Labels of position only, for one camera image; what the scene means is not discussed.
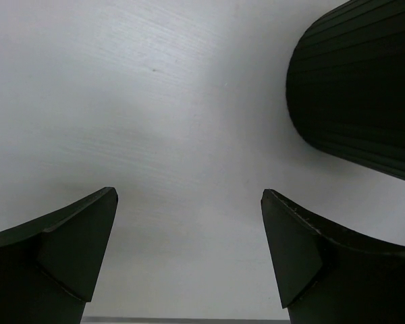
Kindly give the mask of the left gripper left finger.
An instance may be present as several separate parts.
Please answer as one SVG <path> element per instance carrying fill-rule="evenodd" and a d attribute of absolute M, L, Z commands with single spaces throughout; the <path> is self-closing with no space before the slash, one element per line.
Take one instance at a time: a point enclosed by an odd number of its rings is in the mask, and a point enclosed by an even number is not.
<path fill-rule="evenodd" d="M 0 232 L 0 323 L 80 323 L 118 205 L 102 188 Z"/>

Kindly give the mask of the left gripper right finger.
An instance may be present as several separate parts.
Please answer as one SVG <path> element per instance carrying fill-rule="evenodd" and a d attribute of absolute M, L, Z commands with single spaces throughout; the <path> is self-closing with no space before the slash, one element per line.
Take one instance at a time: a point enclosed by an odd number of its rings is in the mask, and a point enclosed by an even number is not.
<path fill-rule="evenodd" d="M 292 323 L 405 323 L 405 246 L 348 229 L 272 189 L 261 210 Z"/>

